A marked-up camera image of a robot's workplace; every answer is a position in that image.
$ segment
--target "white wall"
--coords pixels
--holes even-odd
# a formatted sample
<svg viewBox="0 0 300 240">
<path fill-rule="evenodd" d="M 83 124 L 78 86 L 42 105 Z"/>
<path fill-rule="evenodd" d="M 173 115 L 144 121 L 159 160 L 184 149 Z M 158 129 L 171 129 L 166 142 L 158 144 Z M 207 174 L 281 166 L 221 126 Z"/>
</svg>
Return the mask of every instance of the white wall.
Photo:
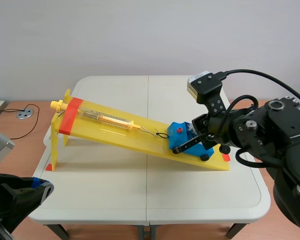
<svg viewBox="0 0 300 240">
<path fill-rule="evenodd" d="M 300 91 L 300 0 L 0 0 L 2 100 L 59 99 L 87 76 L 237 68 Z M 224 85 L 230 98 L 287 95 L 246 74 Z"/>
</svg>

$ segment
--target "yellow plastic board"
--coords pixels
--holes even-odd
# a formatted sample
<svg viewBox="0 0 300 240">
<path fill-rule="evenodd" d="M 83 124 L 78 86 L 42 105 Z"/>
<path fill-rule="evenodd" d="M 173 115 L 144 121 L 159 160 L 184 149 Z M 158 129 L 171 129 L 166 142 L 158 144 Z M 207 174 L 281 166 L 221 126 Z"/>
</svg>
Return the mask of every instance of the yellow plastic board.
<svg viewBox="0 0 300 240">
<path fill-rule="evenodd" d="M 134 121 L 135 125 L 143 126 L 152 133 L 156 133 L 155 129 L 157 129 L 160 133 L 167 133 L 167 128 L 169 126 L 168 124 L 162 122 L 154 121 L 145 117 L 133 115 L 88 101 L 83 101 L 80 107 Z M 64 114 L 61 114 L 58 119 L 55 119 L 53 126 L 56 131 L 59 130 L 63 117 Z M 185 153 L 172 153 L 172 150 L 169 149 L 169 142 L 167 139 L 159 136 L 155 137 L 149 133 L 142 132 L 137 129 L 132 129 L 129 131 L 124 128 L 100 123 L 79 114 L 77 114 L 75 117 L 70 135 L 209 169 L 230 169 L 228 162 L 224 161 L 222 154 L 219 152 L 218 146 L 215 147 L 214 154 L 208 161 L 201 161 L 200 158 L 196 156 Z"/>
</svg>

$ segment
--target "table leg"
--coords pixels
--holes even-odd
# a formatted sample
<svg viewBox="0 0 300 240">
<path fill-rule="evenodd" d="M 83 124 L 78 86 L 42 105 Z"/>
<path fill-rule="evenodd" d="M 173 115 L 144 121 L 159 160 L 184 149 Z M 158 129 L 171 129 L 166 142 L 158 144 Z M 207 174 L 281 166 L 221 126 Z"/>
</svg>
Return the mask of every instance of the table leg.
<svg viewBox="0 0 300 240">
<path fill-rule="evenodd" d="M 138 230 L 138 240 L 145 240 L 145 226 L 143 225 L 136 225 Z"/>
<path fill-rule="evenodd" d="M 150 225 L 150 240 L 156 240 L 157 238 L 157 227 L 160 225 Z"/>
<path fill-rule="evenodd" d="M 69 240 L 67 231 L 60 224 L 46 225 L 52 232 L 54 232 L 61 240 Z"/>
<path fill-rule="evenodd" d="M 228 239 L 232 239 L 237 233 L 239 233 L 247 224 L 246 223 L 235 223 L 226 233 Z"/>
</svg>

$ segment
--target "black cable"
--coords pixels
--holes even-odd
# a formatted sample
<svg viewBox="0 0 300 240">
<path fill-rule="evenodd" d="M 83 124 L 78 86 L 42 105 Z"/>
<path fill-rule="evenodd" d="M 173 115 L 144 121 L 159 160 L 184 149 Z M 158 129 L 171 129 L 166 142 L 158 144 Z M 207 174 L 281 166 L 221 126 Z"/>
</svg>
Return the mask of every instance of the black cable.
<svg viewBox="0 0 300 240">
<path fill-rule="evenodd" d="M 259 107 L 258 100 L 257 100 L 254 96 L 251 96 L 251 95 L 242 95 L 242 96 L 237 97 L 237 98 L 229 105 L 229 107 L 228 107 L 227 110 L 225 111 L 225 114 L 224 114 L 224 116 L 223 116 L 223 118 L 222 118 L 222 120 L 221 120 L 221 123 L 220 123 L 220 125 L 219 125 L 219 128 L 218 128 L 217 133 L 215 134 L 214 137 L 209 138 L 209 139 L 208 139 L 209 141 L 213 141 L 213 140 L 215 140 L 216 138 L 218 138 L 218 137 L 220 136 L 220 133 L 222 132 L 222 130 L 223 130 L 224 126 L 225 126 L 225 123 L 226 123 L 226 120 L 227 120 L 227 117 L 228 117 L 229 113 L 231 112 L 231 110 L 234 108 L 234 106 L 235 106 L 238 102 L 240 102 L 240 101 L 242 101 L 242 100 L 244 100 L 244 99 L 249 99 L 249 100 L 251 100 L 251 101 L 253 102 L 254 110 L 256 110 L 256 109 Z"/>
<path fill-rule="evenodd" d="M 225 75 L 230 75 L 230 74 L 237 74 L 237 73 L 247 73 L 247 74 L 254 74 L 254 75 L 258 75 L 261 77 L 264 77 L 266 79 L 269 79 L 273 82 L 275 82 L 276 84 L 279 84 L 281 87 L 285 88 L 286 90 L 288 90 L 290 93 L 292 93 L 293 95 L 295 95 L 298 99 L 300 99 L 300 93 L 298 93 L 296 90 L 294 90 L 292 87 L 288 86 L 287 84 L 285 84 L 284 82 L 280 81 L 279 79 L 270 76 L 266 73 L 263 73 L 261 71 L 256 71 L 256 70 L 250 70 L 250 69 L 235 69 L 235 70 L 230 70 L 230 71 L 225 71 L 224 74 Z"/>
<path fill-rule="evenodd" d="M 164 132 L 156 132 L 155 135 L 159 136 L 160 138 L 163 138 L 163 139 L 167 139 L 169 136 L 168 134 L 164 133 Z"/>
<path fill-rule="evenodd" d="M 247 153 L 247 150 L 244 148 L 239 149 L 235 153 L 235 159 L 238 161 L 238 163 L 245 165 L 249 168 L 257 168 L 257 169 L 262 169 L 262 168 L 268 168 L 271 167 L 269 164 L 263 163 L 263 162 L 252 162 L 252 161 L 247 161 L 244 160 L 242 157 L 240 157 L 240 154 Z"/>
<path fill-rule="evenodd" d="M 19 112 L 19 111 L 23 111 L 22 109 L 16 109 L 16 108 L 8 108 L 8 109 L 5 109 L 5 110 L 0 110 L 0 114 L 3 112 L 3 113 L 13 113 L 13 112 Z"/>
<path fill-rule="evenodd" d="M 38 120 L 39 120 L 40 107 L 38 107 L 38 106 L 35 105 L 35 104 L 30 103 L 30 104 L 28 104 L 27 106 L 25 106 L 24 110 L 21 110 L 21 111 L 24 112 L 25 109 L 26 109 L 28 106 L 35 106 L 35 107 L 38 108 L 38 114 L 37 114 L 37 116 L 36 116 L 35 124 L 34 124 L 33 128 L 32 128 L 27 134 L 25 134 L 25 135 L 23 135 L 23 136 L 20 136 L 20 137 L 10 138 L 11 140 L 16 140 L 16 139 L 22 139 L 22 138 L 24 138 L 25 136 L 29 135 L 29 134 L 35 129 L 35 127 L 37 126 L 37 123 L 38 123 Z"/>
</svg>

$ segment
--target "blue toy car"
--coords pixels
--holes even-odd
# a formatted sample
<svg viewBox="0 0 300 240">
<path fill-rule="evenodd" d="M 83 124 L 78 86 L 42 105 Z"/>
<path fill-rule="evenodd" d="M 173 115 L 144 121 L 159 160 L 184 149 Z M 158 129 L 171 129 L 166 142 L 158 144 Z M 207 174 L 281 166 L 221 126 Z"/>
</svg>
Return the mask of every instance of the blue toy car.
<svg viewBox="0 0 300 240">
<path fill-rule="evenodd" d="M 189 140 L 195 138 L 197 136 L 197 133 L 189 122 L 173 122 L 168 127 L 168 136 L 169 149 L 172 150 L 175 147 L 179 147 Z M 214 152 L 215 151 L 213 148 L 205 150 L 201 142 L 184 151 L 184 153 L 186 154 L 199 157 L 202 161 L 209 160 Z"/>
</svg>

